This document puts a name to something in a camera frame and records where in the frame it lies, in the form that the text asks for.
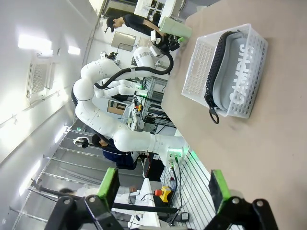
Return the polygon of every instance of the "wooden table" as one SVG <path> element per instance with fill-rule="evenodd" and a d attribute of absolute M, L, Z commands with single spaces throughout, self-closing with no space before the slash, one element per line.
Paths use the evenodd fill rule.
<path fill-rule="evenodd" d="M 181 95 L 199 36 L 251 23 L 268 42 L 249 119 L 220 117 Z M 222 169 L 247 201 L 269 201 L 282 230 L 307 229 L 307 1 L 222 0 L 190 16 L 192 37 L 176 57 L 164 111 L 210 169 Z"/>

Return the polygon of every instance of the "ceiling light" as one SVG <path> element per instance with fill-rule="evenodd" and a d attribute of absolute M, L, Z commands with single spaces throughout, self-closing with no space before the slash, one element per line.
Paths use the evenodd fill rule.
<path fill-rule="evenodd" d="M 52 43 L 40 37 L 22 34 L 19 36 L 18 47 L 23 49 L 35 49 L 39 51 L 51 50 Z"/>
<path fill-rule="evenodd" d="M 68 47 L 68 53 L 69 54 L 74 54 L 74 55 L 79 55 L 80 54 L 80 49 L 74 46 L 69 46 Z"/>

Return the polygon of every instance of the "black shirt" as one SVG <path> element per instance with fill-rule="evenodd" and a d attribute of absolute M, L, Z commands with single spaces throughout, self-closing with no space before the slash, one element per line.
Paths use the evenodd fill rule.
<path fill-rule="evenodd" d="M 147 25 L 144 25 L 143 22 L 146 20 L 146 18 L 143 18 L 141 16 L 135 15 L 135 14 L 127 14 L 123 16 L 123 19 L 125 21 L 125 25 L 127 27 L 130 27 L 136 31 L 139 31 L 145 35 L 150 36 L 150 32 L 153 30 L 152 28 L 148 27 Z"/>

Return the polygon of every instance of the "red button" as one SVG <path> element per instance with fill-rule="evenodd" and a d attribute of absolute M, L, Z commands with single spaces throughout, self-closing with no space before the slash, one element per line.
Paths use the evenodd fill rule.
<path fill-rule="evenodd" d="M 154 194 L 155 194 L 156 196 L 162 196 L 162 195 L 163 195 L 163 191 L 162 191 L 161 189 L 156 189 L 156 190 L 154 191 Z"/>

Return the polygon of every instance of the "white plastic basket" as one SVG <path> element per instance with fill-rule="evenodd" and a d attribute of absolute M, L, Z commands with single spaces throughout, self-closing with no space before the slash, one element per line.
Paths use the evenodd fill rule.
<path fill-rule="evenodd" d="M 222 116 L 249 118 L 259 88 L 268 48 L 268 42 L 253 30 L 250 24 L 219 31 L 197 39 L 182 95 L 208 107 L 204 99 L 206 79 L 220 36 L 227 31 L 240 31 L 247 36 L 247 41 L 242 58 L 238 60 L 238 77 L 232 86 L 234 91 L 230 95 L 231 101 L 228 110 L 217 110 L 217 113 Z"/>

